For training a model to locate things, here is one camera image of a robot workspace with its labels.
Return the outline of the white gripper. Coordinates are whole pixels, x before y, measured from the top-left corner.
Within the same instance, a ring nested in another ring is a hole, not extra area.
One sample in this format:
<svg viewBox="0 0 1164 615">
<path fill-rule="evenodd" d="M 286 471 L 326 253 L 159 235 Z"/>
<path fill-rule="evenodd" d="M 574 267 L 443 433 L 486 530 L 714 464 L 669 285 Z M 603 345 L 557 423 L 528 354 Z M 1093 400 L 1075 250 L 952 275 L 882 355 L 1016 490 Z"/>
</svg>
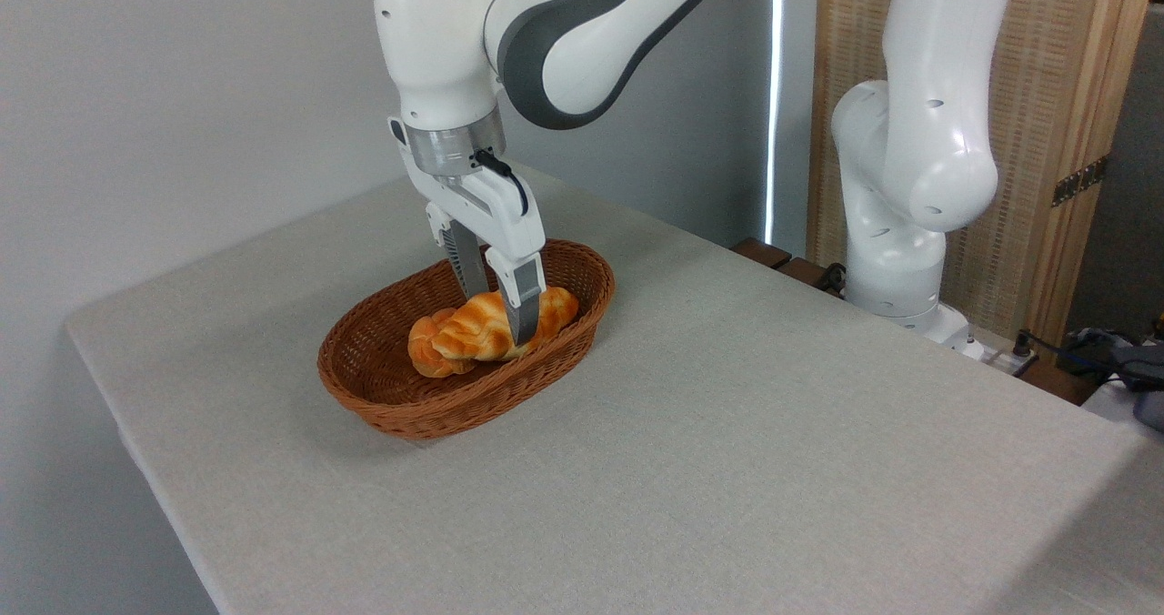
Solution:
<svg viewBox="0 0 1164 615">
<path fill-rule="evenodd" d="M 463 296 L 490 291 L 480 238 L 491 246 L 487 263 L 506 304 L 513 346 L 526 345 L 539 326 L 546 290 L 540 254 L 546 236 L 532 188 L 512 171 L 498 172 L 501 162 L 487 167 L 470 160 L 466 170 L 427 174 L 416 163 L 420 144 L 407 141 L 407 126 L 395 116 L 389 125 L 413 188 L 428 202 L 427 221 Z"/>
</svg>

